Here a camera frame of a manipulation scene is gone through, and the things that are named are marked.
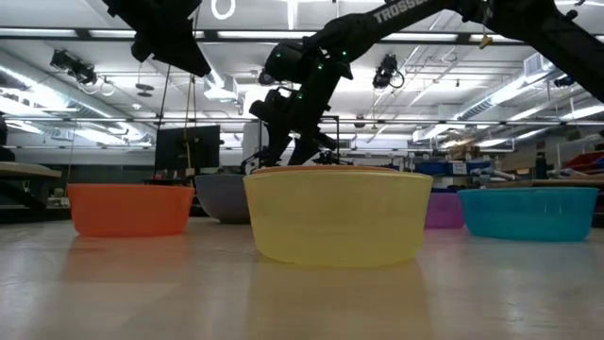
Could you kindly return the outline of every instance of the translucent bowl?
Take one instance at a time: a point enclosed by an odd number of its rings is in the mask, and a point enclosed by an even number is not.
[[[461,229],[465,224],[460,197],[455,194],[432,194],[426,216],[427,229]]]
[[[197,198],[204,211],[224,224],[248,224],[249,210],[243,175],[195,177]]]
[[[141,237],[180,234],[195,190],[127,184],[70,184],[75,230],[82,236]]]
[[[422,245],[432,178],[395,171],[284,171],[244,180],[256,247],[286,263],[377,266]]]
[[[465,223],[476,236],[524,241],[583,241],[598,190],[512,188],[460,191]]]

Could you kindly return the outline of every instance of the black monitor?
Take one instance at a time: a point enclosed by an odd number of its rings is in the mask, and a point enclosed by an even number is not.
[[[157,170],[185,170],[187,144],[191,153],[191,168],[195,173],[199,168],[219,166],[220,127],[187,127],[186,141],[184,128],[169,128],[158,131],[155,152]]]

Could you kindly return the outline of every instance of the yellow bowl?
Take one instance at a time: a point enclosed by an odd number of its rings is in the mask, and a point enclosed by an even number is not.
[[[291,171],[244,180],[256,247],[287,263],[395,264],[424,239],[432,178],[386,171]]]

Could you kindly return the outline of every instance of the black robotic arm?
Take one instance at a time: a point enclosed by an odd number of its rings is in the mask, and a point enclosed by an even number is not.
[[[604,44],[562,15],[553,0],[399,0],[364,14],[348,14],[326,24],[302,44],[278,44],[265,64],[277,81],[300,84],[286,97],[272,90],[250,112],[265,122],[269,147],[262,165],[278,161],[290,132],[299,133],[290,165],[301,164],[319,151],[331,150],[333,139],[318,124],[341,77],[352,79],[350,62],[375,43],[443,9],[457,11],[464,21],[482,23],[492,31],[524,41],[604,101]]]

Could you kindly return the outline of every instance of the teal bowl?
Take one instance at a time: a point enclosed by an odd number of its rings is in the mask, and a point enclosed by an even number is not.
[[[511,188],[459,192],[465,223],[475,236],[578,242],[589,235],[594,188]]]

